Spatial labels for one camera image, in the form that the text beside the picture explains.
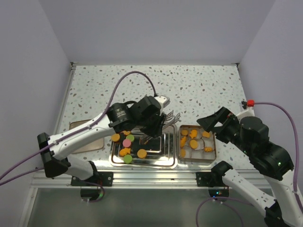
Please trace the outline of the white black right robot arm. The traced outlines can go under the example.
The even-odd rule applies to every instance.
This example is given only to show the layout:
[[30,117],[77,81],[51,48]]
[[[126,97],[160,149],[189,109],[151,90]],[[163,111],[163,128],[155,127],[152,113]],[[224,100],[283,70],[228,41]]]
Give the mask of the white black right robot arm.
[[219,141],[242,151],[269,183],[273,196],[247,181],[225,161],[216,164],[207,175],[196,173],[197,185],[233,188],[260,212],[268,227],[303,225],[303,196],[294,180],[296,168],[289,153],[269,140],[269,128],[255,116],[252,106],[245,106],[238,114],[222,107],[197,119],[197,123]]

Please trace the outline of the stainless steel baking tray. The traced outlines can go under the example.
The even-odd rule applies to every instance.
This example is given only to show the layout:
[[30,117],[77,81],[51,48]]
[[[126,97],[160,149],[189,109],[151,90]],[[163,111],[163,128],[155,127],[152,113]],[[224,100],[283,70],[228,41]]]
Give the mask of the stainless steel baking tray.
[[173,124],[163,130],[162,135],[143,141],[143,133],[135,128],[131,131],[134,140],[131,142],[130,163],[124,161],[121,150],[123,143],[112,142],[109,161],[113,166],[133,166],[148,168],[174,168],[177,165],[177,136],[176,126]]

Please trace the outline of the orange round biscuit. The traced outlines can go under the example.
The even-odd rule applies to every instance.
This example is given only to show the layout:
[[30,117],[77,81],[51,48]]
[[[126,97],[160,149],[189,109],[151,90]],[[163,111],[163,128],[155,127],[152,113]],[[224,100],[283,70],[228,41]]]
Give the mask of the orange round biscuit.
[[141,159],[146,158],[147,157],[147,151],[144,149],[140,149],[137,151],[137,156]]
[[120,137],[120,134],[118,134],[118,133],[116,133],[116,134],[114,134],[114,135],[111,136],[111,140],[113,142],[119,142],[120,139],[121,139],[121,137]]

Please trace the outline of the stainless steel serving tongs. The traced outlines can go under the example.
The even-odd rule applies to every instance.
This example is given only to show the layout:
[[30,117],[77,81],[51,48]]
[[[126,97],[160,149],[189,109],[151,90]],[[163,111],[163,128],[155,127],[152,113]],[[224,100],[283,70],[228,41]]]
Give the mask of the stainless steel serving tongs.
[[[177,113],[176,115],[174,115],[174,111],[171,111],[169,112],[167,115],[166,115],[166,118],[164,120],[164,123],[163,123],[163,127],[162,129],[166,129],[167,127],[169,126],[172,126],[173,124],[177,123],[179,120],[180,120],[180,117],[181,117],[181,114],[180,113]],[[151,136],[148,136],[148,135],[143,135],[142,138],[140,139],[140,142],[142,144],[147,144],[147,142],[149,140],[151,140],[152,137]]]

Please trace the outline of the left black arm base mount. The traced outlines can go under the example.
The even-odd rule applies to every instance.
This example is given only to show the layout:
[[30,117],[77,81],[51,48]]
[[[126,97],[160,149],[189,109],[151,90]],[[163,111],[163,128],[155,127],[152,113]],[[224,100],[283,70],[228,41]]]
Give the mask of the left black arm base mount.
[[95,164],[89,161],[92,166],[93,176],[87,180],[80,180],[77,177],[72,177],[71,186],[102,186],[111,187],[113,184],[114,173],[113,172],[101,172],[98,171]]

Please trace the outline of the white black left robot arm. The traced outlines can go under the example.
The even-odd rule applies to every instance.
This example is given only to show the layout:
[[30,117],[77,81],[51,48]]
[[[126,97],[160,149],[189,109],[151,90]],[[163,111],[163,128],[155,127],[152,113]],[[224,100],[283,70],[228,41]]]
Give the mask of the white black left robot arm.
[[114,103],[103,113],[66,133],[37,136],[45,176],[54,178],[62,174],[79,178],[92,186],[98,181],[98,171],[92,161],[78,159],[73,152],[107,136],[140,129],[152,138],[162,134],[166,120],[163,109],[170,103],[166,96],[145,96],[140,101]]

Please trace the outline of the green macaron cookie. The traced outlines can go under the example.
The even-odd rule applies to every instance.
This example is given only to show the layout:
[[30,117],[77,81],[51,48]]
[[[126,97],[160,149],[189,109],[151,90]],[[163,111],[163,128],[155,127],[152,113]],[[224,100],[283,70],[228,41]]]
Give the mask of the green macaron cookie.
[[130,164],[132,162],[133,158],[130,154],[127,154],[124,156],[123,161],[125,164]]
[[131,142],[134,142],[134,135],[129,134],[129,135],[126,136],[126,139],[130,140]]

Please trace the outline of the orange swirl cookie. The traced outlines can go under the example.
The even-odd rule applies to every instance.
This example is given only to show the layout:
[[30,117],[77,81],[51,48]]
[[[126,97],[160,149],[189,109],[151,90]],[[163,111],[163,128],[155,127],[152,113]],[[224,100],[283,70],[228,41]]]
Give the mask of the orange swirl cookie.
[[205,147],[204,152],[207,152],[207,153],[213,152],[213,148],[212,147]]

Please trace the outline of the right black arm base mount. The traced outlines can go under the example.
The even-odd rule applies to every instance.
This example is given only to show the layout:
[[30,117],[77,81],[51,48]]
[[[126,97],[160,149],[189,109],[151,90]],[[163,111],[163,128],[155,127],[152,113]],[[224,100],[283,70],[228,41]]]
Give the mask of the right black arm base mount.
[[216,164],[210,172],[196,172],[196,184],[198,187],[225,187],[223,177],[233,167],[225,161]]

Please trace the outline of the orange chip cookie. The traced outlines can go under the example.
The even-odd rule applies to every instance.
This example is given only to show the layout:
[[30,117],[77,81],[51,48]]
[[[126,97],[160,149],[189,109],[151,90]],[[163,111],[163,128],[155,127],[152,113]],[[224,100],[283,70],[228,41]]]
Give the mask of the orange chip cookie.
[[197,150],[199,148],[199,143],[196,141],[196,140],[191,140],[189,142],[189,146],[194,149],[194,150]]

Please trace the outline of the brown cookie tin box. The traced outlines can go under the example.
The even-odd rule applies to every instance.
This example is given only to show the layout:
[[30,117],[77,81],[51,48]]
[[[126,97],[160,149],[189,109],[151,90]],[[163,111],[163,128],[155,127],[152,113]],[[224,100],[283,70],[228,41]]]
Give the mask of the brown cookie tin box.
[[217,158],[215,137],[199,125],[181,125],[176,151],[182,162],[208,165]]

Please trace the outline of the aluminium table edge rail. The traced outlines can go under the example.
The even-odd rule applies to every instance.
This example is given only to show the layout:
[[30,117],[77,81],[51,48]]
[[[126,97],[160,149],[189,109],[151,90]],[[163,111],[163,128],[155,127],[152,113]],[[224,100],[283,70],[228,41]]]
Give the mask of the aluminium table edge rail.
[[[197,187],[195,170],[117,170],[108,177],[112,188],[132,189],[194,189]],[[46,178],[39,171],[34,174],[32,188],[71,188],[71,176]]]

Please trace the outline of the pink macaron cookie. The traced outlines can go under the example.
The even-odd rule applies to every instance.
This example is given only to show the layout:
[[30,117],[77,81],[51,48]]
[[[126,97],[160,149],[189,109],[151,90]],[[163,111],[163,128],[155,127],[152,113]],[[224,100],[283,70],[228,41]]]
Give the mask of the pink macaron cookie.
[[125,148],[129,148],[131,147],[132,142],[129,139],[124,139],[122,144]]

